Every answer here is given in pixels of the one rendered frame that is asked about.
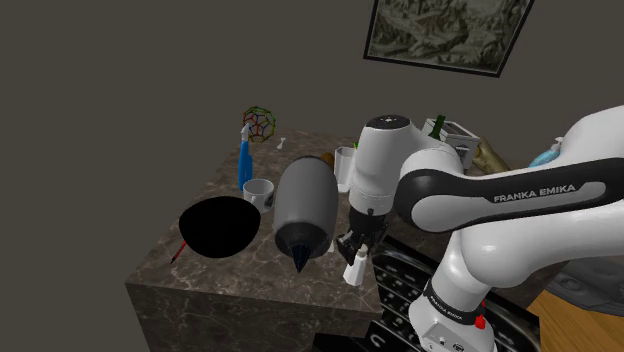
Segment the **white toaster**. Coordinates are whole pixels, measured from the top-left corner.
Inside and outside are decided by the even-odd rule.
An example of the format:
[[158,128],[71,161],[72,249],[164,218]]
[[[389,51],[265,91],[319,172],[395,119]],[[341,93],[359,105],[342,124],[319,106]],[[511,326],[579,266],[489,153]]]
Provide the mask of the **white toaster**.
[[455,149],[459,155],[463,168],[468,170],[480,142],[480,138],[456,122],[445,120],[442,126],[440,140]]

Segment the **grey jet engine model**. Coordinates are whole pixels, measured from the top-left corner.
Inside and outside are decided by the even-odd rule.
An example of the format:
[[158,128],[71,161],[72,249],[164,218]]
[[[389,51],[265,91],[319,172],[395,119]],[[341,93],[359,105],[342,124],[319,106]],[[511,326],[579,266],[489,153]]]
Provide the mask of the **grey jet engine model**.
[[275,244],[300,272],[324,255],[334,238],[338,187],[332,168],[321,158],[295,159],[283,172],[276,191]]

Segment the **small white shaker bottle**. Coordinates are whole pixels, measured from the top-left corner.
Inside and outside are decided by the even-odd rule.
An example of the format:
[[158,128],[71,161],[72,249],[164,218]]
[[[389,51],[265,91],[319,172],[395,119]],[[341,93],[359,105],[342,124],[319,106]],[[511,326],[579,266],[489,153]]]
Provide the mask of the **small white shaker bottle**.
[[354,287],[363,283],[365,268],[367,263],[368,247],[363,244],[356,252],[352,264],[348,264],[343,272],[344,281]]

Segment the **white mug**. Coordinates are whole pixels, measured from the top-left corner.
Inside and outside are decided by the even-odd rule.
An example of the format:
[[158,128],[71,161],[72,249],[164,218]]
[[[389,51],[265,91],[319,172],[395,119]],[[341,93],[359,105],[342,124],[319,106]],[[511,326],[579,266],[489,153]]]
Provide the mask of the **white mug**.
[[267,179],[251,179],[243,185],[243,197],[261,214],[273,208],[275,195],[274,184]]

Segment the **black patterned robot stand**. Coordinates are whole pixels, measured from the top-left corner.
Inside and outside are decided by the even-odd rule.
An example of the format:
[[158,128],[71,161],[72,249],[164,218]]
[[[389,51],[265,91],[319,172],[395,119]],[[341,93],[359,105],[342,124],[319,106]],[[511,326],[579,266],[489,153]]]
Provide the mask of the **black patterned robot stand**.
[[[311,352],[427,352],[408,321],[408,307],[438,262],[387,236],[372,254],[372,265],[382,317],[370,323],[363,338],[318,333]],[[485,305],[498,352],[542,352],[537,316],[493,292]]]

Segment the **black-framed wall picture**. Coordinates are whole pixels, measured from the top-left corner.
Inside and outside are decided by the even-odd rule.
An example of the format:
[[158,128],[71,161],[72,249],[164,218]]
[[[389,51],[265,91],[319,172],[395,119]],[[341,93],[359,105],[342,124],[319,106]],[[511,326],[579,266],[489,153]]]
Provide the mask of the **black-framed wall picture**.
[[501,75],[535,0],[375,0],[368,60]]

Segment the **tan bread loaf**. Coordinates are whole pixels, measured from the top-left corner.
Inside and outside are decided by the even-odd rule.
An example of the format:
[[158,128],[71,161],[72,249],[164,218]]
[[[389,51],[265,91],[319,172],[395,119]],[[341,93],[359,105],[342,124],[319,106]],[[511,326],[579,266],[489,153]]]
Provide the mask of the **tan bread loaf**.
[[472,163],[486,175],[511,170],[509,165],[492,149],[484,137],[481,137],[477,144]]

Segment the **blue spray bottle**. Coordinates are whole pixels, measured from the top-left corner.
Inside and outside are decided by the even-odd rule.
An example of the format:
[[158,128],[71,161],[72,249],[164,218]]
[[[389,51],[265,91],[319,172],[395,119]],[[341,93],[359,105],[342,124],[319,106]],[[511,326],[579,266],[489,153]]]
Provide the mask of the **blue spray bottle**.
[[238,159],[238,187],[243,191],[244,184],[253,178],[253,159],[249,153],[250,125],[246,123],[240,131],[241,145]]

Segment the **black bowl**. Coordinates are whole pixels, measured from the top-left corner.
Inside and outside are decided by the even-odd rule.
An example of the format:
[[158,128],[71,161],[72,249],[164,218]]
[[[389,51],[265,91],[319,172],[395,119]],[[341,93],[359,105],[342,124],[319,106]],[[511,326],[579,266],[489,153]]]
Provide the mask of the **black bowl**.
[[186,245],[213,259],[231,257],[255,238],[261,214],[248,201],[232,196],[211,197],[187,208],[178,226]]

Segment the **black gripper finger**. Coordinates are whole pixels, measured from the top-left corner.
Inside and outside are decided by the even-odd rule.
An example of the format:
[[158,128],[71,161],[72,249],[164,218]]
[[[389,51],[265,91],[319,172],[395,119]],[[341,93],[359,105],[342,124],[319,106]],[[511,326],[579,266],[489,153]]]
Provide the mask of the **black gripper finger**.
[[335,239],[336,248],[346,260],[346,262],[352,266],[358,250],[362,246],[362,238],[360,235],[354,232],[348,232],[339,235]]

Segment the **white open container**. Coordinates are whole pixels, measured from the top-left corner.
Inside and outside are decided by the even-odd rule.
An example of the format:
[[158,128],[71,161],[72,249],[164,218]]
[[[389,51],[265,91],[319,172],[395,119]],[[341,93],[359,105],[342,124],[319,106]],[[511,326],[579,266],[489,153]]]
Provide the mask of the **white open container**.
[[347,193],[350,190],[355,154],[356,149],[352,147],[341,146],[335,150],[334,175],[339,193]]

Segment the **blue soap dispenser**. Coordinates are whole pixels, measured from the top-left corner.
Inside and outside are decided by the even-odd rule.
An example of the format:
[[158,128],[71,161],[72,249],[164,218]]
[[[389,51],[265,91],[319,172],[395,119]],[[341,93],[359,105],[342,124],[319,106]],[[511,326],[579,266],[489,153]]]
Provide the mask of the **blue soap dispenser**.
[[536,167],[555,160],[560,155],[561,145],[563,142],[562,137],[556,137],[555,143],[550,148],[540,155],[538,155],[530,164],[529,167]]

